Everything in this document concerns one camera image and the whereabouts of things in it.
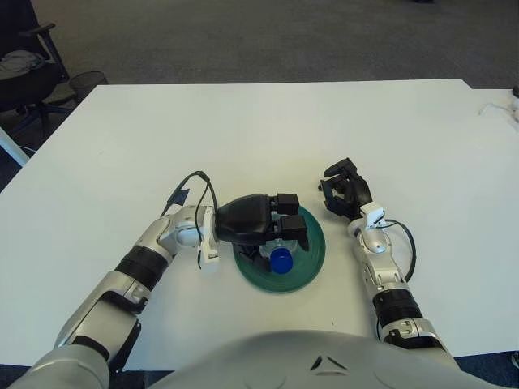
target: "green plate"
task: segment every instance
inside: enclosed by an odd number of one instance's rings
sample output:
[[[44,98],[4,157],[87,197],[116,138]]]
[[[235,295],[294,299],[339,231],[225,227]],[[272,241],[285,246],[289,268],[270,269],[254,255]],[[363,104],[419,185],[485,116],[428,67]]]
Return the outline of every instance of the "green plate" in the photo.
[[[326,243],[323,230],[314,216],[303,207],[299,207],[299,215],[307,223],[307,236],[310,250],[305,251],[298,246],[293,253],[294,266],[286,274],[267,273],[258,270],[252,263],[243,260],[236,248],[234,259],[243,276],[253,285],[272,293],[289,293],[309,284],[323,266]]]

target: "blue bottle cap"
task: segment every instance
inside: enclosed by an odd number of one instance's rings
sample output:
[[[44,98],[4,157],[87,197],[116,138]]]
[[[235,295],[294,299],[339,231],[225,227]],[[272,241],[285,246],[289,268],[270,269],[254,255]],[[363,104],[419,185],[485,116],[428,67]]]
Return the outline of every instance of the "blue bottle cap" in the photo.
[[[294,265],[292,254],[285,247],[278,247],[270,253],[270,268],[277,274],[286,274]]]

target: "white cable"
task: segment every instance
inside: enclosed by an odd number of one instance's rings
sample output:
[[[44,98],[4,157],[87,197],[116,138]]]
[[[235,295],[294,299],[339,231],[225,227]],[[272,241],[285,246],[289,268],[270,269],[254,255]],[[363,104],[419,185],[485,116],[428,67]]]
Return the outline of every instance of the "white cable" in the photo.
[[[24,148],[25,150],[29,150],[30,152],[36,152],[36,150],[34,150],[33,148],[30,148],[30,147],[25,147],[25,146],[20,146],[18,145],[19,148]]]
[[[510,116],[512,117],[512,119],[519,123],[519,109],[510,109],[510,108],[507,108],[507,107],[503,107],[501,105],[497,105],[497,104],[494,104],[494,103],[486,103],[480,110],[479,110],[479,115],[482,115],[483,113],[485,113],[485,111],[488,109],[488,108],[497,108],[497,109],[502,109],[503,111],[506,111],[508,113],[510,113]]]
[[[501,105],[496,105],[494,103],[486,103],[480,110],[479,110],[479,114],[480,115],[483,115],[485,113],[485,111],[488,109],[488,108],[497,108],[497,109],[503,109],[505,110],[506,112],[510,113],[511,115],[513,115],[513,111],[509,108],[506,108],[506,107],[502,107]]]

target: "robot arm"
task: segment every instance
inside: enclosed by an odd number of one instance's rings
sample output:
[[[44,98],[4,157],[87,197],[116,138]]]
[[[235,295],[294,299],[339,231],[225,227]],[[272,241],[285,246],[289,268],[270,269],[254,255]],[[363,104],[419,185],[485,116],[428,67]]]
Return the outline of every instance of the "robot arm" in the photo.
[[[199,245],[195,206],[155,220],[68,319],[54,345],[12,388],[106,389],[127,361],[140,333],[137,315],[165,269],[183,248]],[[198,225],[206,263],[217,259],[214,208],[200,207]]]
[[[440,356],[445,355],[439,359],[455,363],[431,322],[423,317],[395,263],[391,240],[382,230],[388,226],[384,209],[372,201],[369,187],[357,174],[353,162],[342,160],[327,169],[324,176],[331,177],[320,185],[327,209],[352,220],[348,231],[358,243],[354,255],[360,262],[367,294],[382,328],[380,339],[426,354],[437,348],[441,350]]]
[[[184,206],[173,215],[169,207],[183,205],[188,176],[169,198],[161,217],[151,223],[130,252],[109,271],[68,319],[56,339],[54,350],[41,358],[11,388],[60,387],[106,389],[110,374],[118,372],[140,333],[137,315],[147,305],[153,288],[175,255],[184,247],[199,247],[200,265],[218,262],[218,238],[233,243],[262,244],[279,236],[291,236],[307,245],[306,225],[301,216],[272,221],[271,212],[294,214],[295,194],[254,194],[236,199],[221,210],[211,206]]]

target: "gray cloth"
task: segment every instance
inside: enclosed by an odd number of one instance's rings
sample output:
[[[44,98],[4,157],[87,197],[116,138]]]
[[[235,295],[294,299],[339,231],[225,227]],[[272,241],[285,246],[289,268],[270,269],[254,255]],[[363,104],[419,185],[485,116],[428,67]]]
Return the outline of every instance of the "gray cloth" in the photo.
[[[38,53],[16,50],[7,53],[0,61],[0,80],[26,75],[33,69],[45,65],[45,58]]]

